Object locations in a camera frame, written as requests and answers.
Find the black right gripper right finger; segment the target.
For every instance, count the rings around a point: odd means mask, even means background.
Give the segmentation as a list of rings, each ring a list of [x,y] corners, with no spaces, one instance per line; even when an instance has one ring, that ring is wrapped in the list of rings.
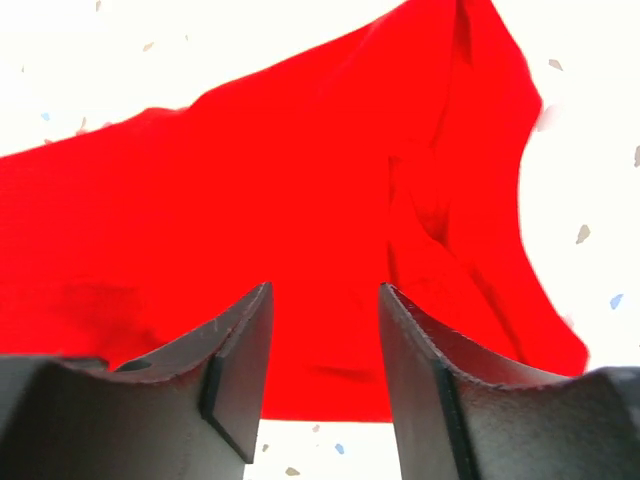
[[[379,329],[402,478],[584,478],[574,381],[487,350],[390,284]]]

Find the bright red t-shirt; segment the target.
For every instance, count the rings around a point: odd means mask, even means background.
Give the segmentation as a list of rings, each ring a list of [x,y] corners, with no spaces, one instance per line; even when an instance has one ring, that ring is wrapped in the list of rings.
[[[386,422],[380,284],[565,376],[520,239],[542,107],[489,1],[407,1],[201,96],[1,161],[1,349],[114,365],[274,290],[263,414]]]

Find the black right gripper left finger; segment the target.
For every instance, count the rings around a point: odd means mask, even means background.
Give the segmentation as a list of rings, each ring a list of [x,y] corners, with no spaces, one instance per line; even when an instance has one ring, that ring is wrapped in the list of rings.
[[[72,479],[240,479],[254,459],[271,331],[263,283],[108,372],[73,368]]]

